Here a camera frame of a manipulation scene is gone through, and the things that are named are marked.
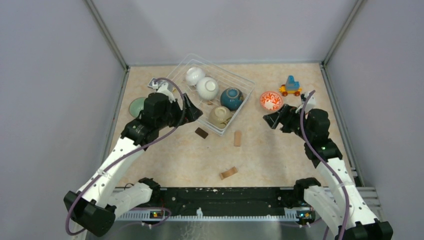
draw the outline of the white wall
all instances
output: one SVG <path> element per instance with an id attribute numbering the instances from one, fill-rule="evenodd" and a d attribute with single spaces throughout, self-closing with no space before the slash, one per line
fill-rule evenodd
<path id="1" fill-rule="evenodd" d="M 94 0 L 129 65 L 321 61 L 355 0 Z"/>
<path id="2" fill-rule="evenodd" d="M 367 1 L 329 64 L 365 182 L 396 239 L 422 239 L 424 1 Z"/>
<path id="3" fill-rule="evenodd" d="M 123 70 L 82 0 L 0 1 L 0 239 L 66 239 Z"/>

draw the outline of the plastic container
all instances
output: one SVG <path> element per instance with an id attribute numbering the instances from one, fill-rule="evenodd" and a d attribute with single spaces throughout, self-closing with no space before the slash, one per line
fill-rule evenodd
<path id="1" fill-rule="evenodd" d="M 192 67 L 199 67 L 204 70 L 207 77 L 211 77 L 218 82 L 219 92 L 215 99 L 211 101 L 203 100 L 199 97 L 199 94 L 196 91 L 195 86 L 190 86 L 185 81 L 186 72 Z M 253 89 L 255 88 L 255 83 L 245 77 L 237 75 L 233 72 L 227 71 L 222 67 L 209 62 L 196 54 L 187 55 L 181 63 L 176 66 L 174 70 L 167 76 L 168 79 L 174 81 L 183 91 L 187 93 L 190 100 L 193 104 L 203 111 L 203 115 L 198 119 L 198 121 L 205 125 L 207 128 L 211 129 L 219 135 L 223 135 L 230 124 L 236 119 L 238 113 L 243 111 L 243 106 L 249 100 L 249 97 L 252 94 Z M 221 106 L 220 96 L 223 91 L 228 88 L 237 88 L 239 89 L 244 96 L 244 101 L 237 111 L 232 111 L 231 120 L 228 122 L 224 129 L 220 129 L 208 121 L 208 117 L 211 113 L 211 110 L 217 106 Z"/>

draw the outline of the white ceramic cup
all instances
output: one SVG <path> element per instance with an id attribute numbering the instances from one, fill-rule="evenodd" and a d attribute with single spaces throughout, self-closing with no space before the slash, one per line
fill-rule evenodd
<path id="1" fill-rule="evenodd" d="M 220 88 L 215 79 L 207 76 L 197 82 L 196 90 L 202 99 L 210 101 L 217 97 Z"/>
<path id="2" fill-rule="evenodd" d="M 202 78 L 206 76 L 205 71 L 198 66 L 191 67 L 185 74 L 185 81 L 189 86 L 196 85 Z"/>

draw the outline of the toy car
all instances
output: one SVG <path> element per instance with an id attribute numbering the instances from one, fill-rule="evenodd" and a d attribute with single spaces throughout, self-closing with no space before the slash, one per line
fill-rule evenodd
<path id="1" fill-rule="evenodd" d="M 279 92 L 285 97 L 288 94 L 294 94 L 295 96 L 300 96 L 302 88 L 300 83 L 295 81 L 295 77 L 289 75 L 285 84 L 281 85 Z"/>

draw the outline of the green bowl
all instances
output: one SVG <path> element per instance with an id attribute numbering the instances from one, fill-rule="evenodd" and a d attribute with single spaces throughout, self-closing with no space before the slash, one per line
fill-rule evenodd
<path id="1" fill-rule="evenodd" d="M 145 107 L 145 97 L 139 97 L 131 102 L 129 105 L 129 114 L 134 118 L 138 117 L 140 111 Z"/>

